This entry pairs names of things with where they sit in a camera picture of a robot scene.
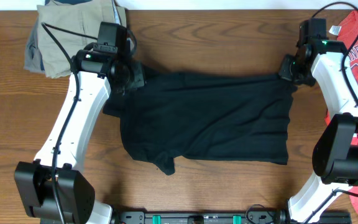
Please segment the black t-shirt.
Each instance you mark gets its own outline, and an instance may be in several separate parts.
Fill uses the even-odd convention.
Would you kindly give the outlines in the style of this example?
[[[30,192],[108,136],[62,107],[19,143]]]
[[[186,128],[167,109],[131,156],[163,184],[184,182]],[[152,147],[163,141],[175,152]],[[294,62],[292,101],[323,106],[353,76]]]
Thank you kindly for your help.
[[[121,141],[137,161],[163,173],[174,160],[260,161],[285,165],[295,85],[278,75],[217,77],[145,69],[143,87],[112,94],[104,114],[120,120]]]

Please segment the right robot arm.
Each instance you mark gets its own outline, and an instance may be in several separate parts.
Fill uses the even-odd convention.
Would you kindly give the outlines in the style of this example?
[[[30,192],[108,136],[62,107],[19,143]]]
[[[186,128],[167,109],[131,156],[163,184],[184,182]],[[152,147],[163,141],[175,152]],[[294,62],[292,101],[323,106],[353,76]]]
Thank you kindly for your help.
[[[318,222],[338,196],[358,186],[358,84],[345,53],[342,42],[311,39],[283,59],[280,77],[297,85],[317,83],[330,116],[313,149],[313,173],[288,200],[285,223]]]

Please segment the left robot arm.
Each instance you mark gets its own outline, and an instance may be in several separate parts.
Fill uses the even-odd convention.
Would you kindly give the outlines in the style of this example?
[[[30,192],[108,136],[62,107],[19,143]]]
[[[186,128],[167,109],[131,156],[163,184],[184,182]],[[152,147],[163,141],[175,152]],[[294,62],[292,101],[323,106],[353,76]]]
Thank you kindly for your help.
[[[145,85],[142,64],[129,56],[79,50],[71,58],[67,96],[33,162],[19,162],[14,180],[26,214],[46,223],[111,223],[112,206],[99,202],[83,176],[95,122],[112,94]]]

